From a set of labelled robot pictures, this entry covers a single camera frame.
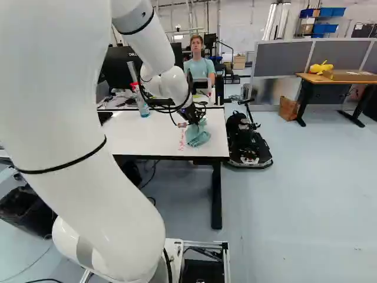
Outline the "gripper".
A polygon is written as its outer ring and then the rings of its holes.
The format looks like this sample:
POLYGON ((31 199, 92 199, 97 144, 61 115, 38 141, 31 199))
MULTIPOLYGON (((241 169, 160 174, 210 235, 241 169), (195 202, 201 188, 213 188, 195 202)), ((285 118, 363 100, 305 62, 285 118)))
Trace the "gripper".
POLYGON ((200 103, 201 107, 197 107, 195 102, 192 102, 188 107, 181 108, 178 114, 185 119, 185 121, 178 122, 177 127, 185 129, 189 124, 199 124, 200 120, 206 115, 206 107, 200 103))

